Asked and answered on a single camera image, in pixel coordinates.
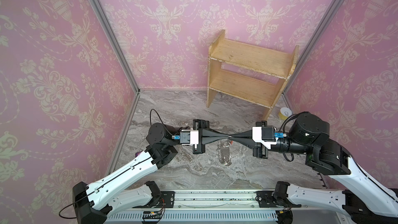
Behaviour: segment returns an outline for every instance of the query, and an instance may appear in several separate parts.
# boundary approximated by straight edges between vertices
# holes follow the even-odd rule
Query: marble floor
[[[195,118],[210,121],[210,128],[228,133],[249,130],[262,117],[263,107],[218,93],[206,108],[206,91],[141,91],[137,109],[122,147],[117,168],[131,161],[135,153],[148,145],[149,111],[159,112],[165,124],[174,127],[192,126]],[[279,128],[277,113],[285,103],[282,98],[268,118],[268,125]],[[156,114],[152,122],[157,121]],[[320,188],[316,172],[305,165],[305,156],[295,156],[287,162],[282,154],[269,152],[268,159],[252,156],[252,150],[239,143],[231,145],[231,165],[220,163],[218,142],[206,145],[206,153],[192,154],[190,146],[176,146],[177,156],[162,169],[140,179],[130,188],[152,180],[161,189],[273,189],[277,181],[287,181],[302,187]]]

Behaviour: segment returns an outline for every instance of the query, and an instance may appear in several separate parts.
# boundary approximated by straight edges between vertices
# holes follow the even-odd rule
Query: transparent plastic item
[[[227,127],[224,126],[221,130],[222,133],[227,133]],[[218,142],[218,159],[222,165],[231,165],[231,155],[230,155],[231,142],[228,139],[222,139]]]

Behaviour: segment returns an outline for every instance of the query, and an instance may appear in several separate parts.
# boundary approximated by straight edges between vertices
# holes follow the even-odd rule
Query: wooden shelf board
[[[211,59],[286,79],[292,55],[242,42],[223,39],[210,55]]]
[[[221,69],[209,88],[218,92],[271,108],[275,99],[275,85]]]

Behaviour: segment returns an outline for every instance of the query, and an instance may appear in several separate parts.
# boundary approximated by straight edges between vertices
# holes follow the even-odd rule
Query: wall
[[[88,0],[0,0],[0,24],[0,223],[74,223],[134,93]]]
[[[330,123],[331,137],[398,187],[398,0],[345,0],[287,96]]]
[[[229,39],[291,53],[331,0],[100,0],[141,89],[206,88],[208,46]],[[237,67],[226,69],[274,82]]]

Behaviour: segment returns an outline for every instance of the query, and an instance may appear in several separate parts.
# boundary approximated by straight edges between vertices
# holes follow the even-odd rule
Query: wire
[[[147,160],[150,159],[150,158],[152,158],[152,157],[148,157],[147,159],[145,159],[145,160],[143,160],[143,161],[137,163],[136,165],[133,165],[133,168],[134,168],[135,166],[137,166],[138,164],[147,161]],[[126,169],[126,170],[123,171],[122,173],[118,174],[117,176],[113,177],[111,180],[107,181],[106,183],[104,183],[103,185],[101,185],[99,188],[97,188],[97,191],[100,190],[100,188],[103,188],[107,183],[112,182],[112,181],[115,180],[117,177],[121,176],[124,172],[127,172],[127,171],[129,171],[130,169],[131,169],[131,167],[129,167],[128,169]],[[86,196],[80,198],[79,200],[77,200],[77,201],[75,201],[75,202],[72,202],[72,203],[69,204],[68,206],[66,206],[66,207],[64,207],[63,209],[61,209],[61,210],[58,212],[59,217],[64,218],[64,219],[76,219],[76,217],[64,217],[64,216],[61,215],[61,212],[62,212],[64,209],[66,209],[67,207],[70,207],[70,206],[72,206],[73,204],[75,204],[76,202],[79,202],[79,201],[83,200],[84,198],[88,197],[89,195],[91,195],[91,194],[94,193],[94,192],[95,192],[95,191],[93,191],[93,192],[91,192],[90,194],[88,194],[88,195],[86,195]]]
[[[163,204],[162,204],[162,208],[157,212],[157,214],[161,214],[162,216],[159,218],[159,220],[156,222],[156,224],[162,219],[162,217],[163,217],[163,215],[164,215],[164,212],[166,211],[166,208],[165,208],[165,203],[164,203],[164,199],[163,198],[160,198],[161,200],[162,200],[162,202],[163,202]],[[147,220],[147,219],[156,219],[156,218],[154,218],[154,216],[147,216],[147,217],[142,217],[142,219],[143,220]]]
[[[287,159],[285,152],[282,152],[282,154],[283,154],[283,157],[286,159],[287,162],[293,162],[293,160],[295,159],[295,155],[293,153],[290,153],[290,156],[292,158],[291,160]]]
[[[285,121],[282,123],[281,127],[279,128],[279,132],[281,132],[281,130],[283,129],[283,133],[285,133],[285,127],[286,127],[287,123],[290,122],[290,121],[292,121],[292,120],[294,120],[294,119],[296,119],[296,118],[298,118],[298,116],[299,116],[300,114],[303,114],[303,113],[309,113],[309,112],[305,111],[305,112],[300,112],[300,113],[297,113],[297,114],[290,115],[290,116],[289,116],[287,119],[285,119]],[[293,153],[290,153],[291,160],[289,160],[289,159],[287,158],[285,152],[282,152],[282,154],[283,154],[283,157],[285,158],[285,160],[286,160],[287,162],[293,162],[293,160],[295,159],[295,155],[294,155]]]
[[[64,219],[76,219],[76,217],[64,217],[64,216],[61,215],[61,212],[62,212],[64,209],[66,209],[67,207],[72,206],[72,205],[75,204],[76,202],[79,202],[79,201],[83,200],[84,198],[88,197],[88,196],[91,195],[92,193],[94,193],[94,191],[91,192],[90,194],[86,195],[85,197],[82,197],[82,198],[80,198],[79,200],[77,200],[77,201],[75,201],[75,202],[72,202],[71,204],[69,204],[68,206],[64,207],[63,209],[61,209],[61,210],[58,212],[59,217],[64,218]]]
[[[149,124],[150,124],[150,126],[152,126],[152,110],[156,112],[156,114],[157,114],[158,117],[159,117],[159,120],[162,122],[162,125],[164,126],[164,128],[166,129],[166,131],[167,131],[170,135],[173,136],[173,134],[167,129],[166,125],[163,123],[162,118],[159,116],[158,112],[157,112],[155,109],[153,109],[153,108],[152,108],[152,109],[150,110],[150,112],[149,112]]]
[[[149,112],[149,123],[150,123],[150,125],[152,126],[152,111],[155,111],[156,112],[156,114],[158,115],[158,117],[159,117],[159,120],[162,122],[162,124],[164,125],[164,123],[163,123],[163,121],[162,121],[162,118],[159,116],[159,114],[158,114],[158,112],[155,110],[155,109],[151,109],[150,110],[150,112]]]
[[[285,208],[283,208],[281,211],[277,211],[277,216],[279,216],[279,215],[281,215],[281,214],[283,214],[283,213],[288,213],[288,212],[290,212],[290,215],[291,216],[293,216],[293,213],[292,213],[292,211],[291,211],[291,209],[292,209],[292,205],[290,205],[289,207],[285,207]],[[285,224],[285,219],[284,218],[281,218],[281,224]]]
[[[184,206],[184,207],[188,207],[188,208],[213,208],[213,207],[221,207],[221,206],[225,206],[225,205],[247,206],[247,205],[252,205],[252,203],[248,203],[248,204],[224,203],[224,204],[215,205],[215,206],[211,205],[211,206],[196,206],[196,207],[189,206],[189,205],[184,205],[184,204],[182,204],[182,203],[180,203],[179,205]]]

